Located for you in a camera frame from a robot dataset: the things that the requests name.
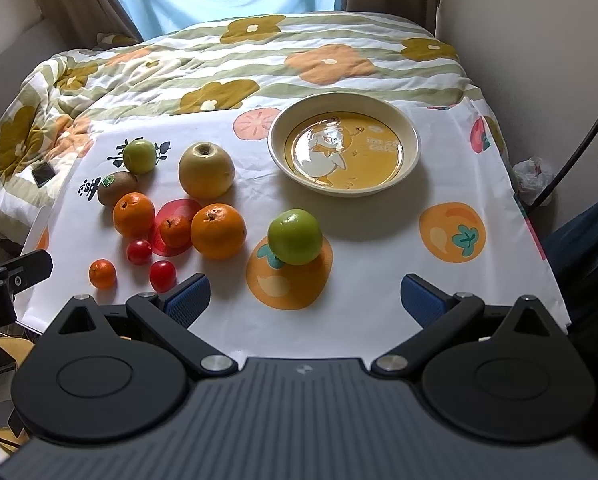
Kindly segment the brown kiwi with sticker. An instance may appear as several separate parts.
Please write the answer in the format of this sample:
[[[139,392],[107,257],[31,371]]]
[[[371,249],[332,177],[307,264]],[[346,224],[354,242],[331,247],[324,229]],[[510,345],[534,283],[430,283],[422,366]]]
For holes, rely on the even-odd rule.
[[[121,198],[137,190],[137,178],[128,171],[108,174],[98,185],[97,198],[101,205],[113,207]]]

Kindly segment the small tangerine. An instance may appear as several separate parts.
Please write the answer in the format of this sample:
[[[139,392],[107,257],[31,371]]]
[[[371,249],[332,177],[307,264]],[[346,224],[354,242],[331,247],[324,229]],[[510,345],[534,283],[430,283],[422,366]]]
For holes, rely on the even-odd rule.
[[[159,235],[166,248],[179,250],[191,243],[191,219],[185,216],[169,216],[159,224]]]

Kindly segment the white plastic bag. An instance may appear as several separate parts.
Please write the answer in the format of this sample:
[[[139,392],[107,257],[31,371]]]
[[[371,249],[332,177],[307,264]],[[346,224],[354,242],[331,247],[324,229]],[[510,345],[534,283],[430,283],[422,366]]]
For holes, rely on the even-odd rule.
[[[540,157],[531,157],[513,166],[518,195],[530,206],[552,182],[555,174],[552,167]]]

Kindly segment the large orange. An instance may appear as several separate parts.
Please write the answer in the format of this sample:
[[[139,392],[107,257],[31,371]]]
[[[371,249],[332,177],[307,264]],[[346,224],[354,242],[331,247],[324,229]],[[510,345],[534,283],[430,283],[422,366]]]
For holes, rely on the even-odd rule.
[[[247,237],[241,214],[227,204],[211,204],[198,210],[191,224],[193,246],[203,257],[224,260],[241,251]]]

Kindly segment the floral striped duvet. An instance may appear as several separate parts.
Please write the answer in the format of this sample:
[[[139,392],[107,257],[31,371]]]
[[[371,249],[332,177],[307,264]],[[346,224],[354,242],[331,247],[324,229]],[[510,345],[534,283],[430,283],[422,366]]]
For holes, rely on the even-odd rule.
[[[55,202],[98,122],[214,110],[278,108],[330,91],[448,107],[472,100],[492,141],[504,139],[456,49],[389,14],[269,14],[201,23],[135,42],[102,35],[92,49],[37,64],[0,105],[0,238],[21,244]],[[38,188],[33,166],[56,176]]]

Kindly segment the brown left curtain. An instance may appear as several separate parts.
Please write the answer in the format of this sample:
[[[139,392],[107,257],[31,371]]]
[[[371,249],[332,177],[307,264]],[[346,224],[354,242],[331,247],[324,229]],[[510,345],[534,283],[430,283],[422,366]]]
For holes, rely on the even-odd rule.
[[[142,35],[119,0],[36,0],[69,47],[93,48],[99,35],[120,35],[135,42]]]

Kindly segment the small mandarin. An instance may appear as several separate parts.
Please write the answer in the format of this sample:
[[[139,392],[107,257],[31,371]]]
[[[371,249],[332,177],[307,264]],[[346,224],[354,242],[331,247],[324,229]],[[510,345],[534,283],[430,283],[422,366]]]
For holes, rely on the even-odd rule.
[[[116,268],[107,259],[97,259],[88,268],[90,284],[97,289],[109,289],[116,285]]]

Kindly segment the yellow pear apple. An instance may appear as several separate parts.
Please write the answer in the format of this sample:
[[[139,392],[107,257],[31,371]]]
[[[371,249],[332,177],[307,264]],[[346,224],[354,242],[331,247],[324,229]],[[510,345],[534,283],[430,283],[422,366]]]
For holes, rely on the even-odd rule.
[[[215,200],[225,194],[235,178],[231,156],[221,146],[197,142],[186,148],[179,162],[183,190],[200,200]]]

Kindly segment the red cherry tomato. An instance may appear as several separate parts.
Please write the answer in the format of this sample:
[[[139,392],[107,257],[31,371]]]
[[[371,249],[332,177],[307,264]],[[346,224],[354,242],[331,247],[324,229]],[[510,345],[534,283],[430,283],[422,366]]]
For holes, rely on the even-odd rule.
[[[125,257],[133,266],[143,266],[150,263],[153,248],[148,240],[132,240],[125,249]]]
[[[159,260],[150,266],[148,278],[156,292],[167,292],[177,284],[177,269],[172,262]]]

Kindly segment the small green apple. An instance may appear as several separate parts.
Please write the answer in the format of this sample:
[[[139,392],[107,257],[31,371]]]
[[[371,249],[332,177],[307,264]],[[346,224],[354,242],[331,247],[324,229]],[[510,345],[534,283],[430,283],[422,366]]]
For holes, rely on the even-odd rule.
[[[157,164],[156,148],[145,139],[135,139],[130,142],[124,148],[122,158],[125,168],[138,176],[149,174]]]

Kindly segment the white fruit print cloth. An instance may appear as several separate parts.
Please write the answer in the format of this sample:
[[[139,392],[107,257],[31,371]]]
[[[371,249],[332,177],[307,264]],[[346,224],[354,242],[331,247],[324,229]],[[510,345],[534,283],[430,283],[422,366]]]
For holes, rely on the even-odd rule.
[[[44,330],[75,295],[122,304],[149,289],[146,266],[128,262],[110,211],[92,193],[119,146],[145,138],[170,145],[145,185],[156,207],[184,197],[177,165],[188,146],[210,141],[233,159],[236,178],[225,200],[245,219],[244,248],[223,261],[188,249],[173,262],[179,280],[206,274],[210,302],[193,331],[237,361],[249,356],[375,359],[419,329],[400,300],[409,273],[446,292],[472,292],[489,304],[534,295],[558,325],[566,326],[564,299],[515,200],[500,153],[494,145],[478,148],[479,136],[491,133],[488,108],[463,100],[446,108],[410,106],[406,115],[421,136],[417,167],[384,192],[354,198],[319,194],[287,178],[264,141],[236,136],[233,110],[98,122],[90,151],[75,164],[54,208],[48,228],[52,275],[18,297],[19,321]],[[305,282],[290,278],[272,281],[278,266],[264,247],[270,222],[291,208],[311,212],[331,248],[316,300],[298,310],[275,308],[250,289],[262,284],[284,301],[305,289]],[[116,285],[101,292],[88,278],[98,259],[116,268]]]

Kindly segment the black smartphone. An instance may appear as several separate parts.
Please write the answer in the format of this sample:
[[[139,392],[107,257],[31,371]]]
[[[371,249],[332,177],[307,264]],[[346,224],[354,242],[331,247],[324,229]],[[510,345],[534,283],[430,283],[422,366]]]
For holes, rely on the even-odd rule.
[[[49,162],[39,162],[33,166],[32,177],[38,188],[42,188],[46,183],[56,176],[56,171]]]

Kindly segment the large green apple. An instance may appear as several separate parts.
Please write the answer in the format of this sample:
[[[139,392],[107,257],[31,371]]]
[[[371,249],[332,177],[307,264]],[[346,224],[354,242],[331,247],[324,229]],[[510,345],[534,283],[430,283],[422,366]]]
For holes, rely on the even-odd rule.
[[[286,210],[271,221],[267,244],[283,263],[304,266],[320,255],[323,244],[320,223],[306,210]]]

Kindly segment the cream yellow cartoon bowl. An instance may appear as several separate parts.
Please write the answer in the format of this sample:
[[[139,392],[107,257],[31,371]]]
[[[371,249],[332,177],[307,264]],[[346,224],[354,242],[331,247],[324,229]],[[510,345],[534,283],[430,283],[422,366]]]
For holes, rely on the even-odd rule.
[[[291,180],[340,197],[373,195],[418,165],[421,138],[399,108],[352,92],[308,96],[283,110],[267,134],[269,153]]]

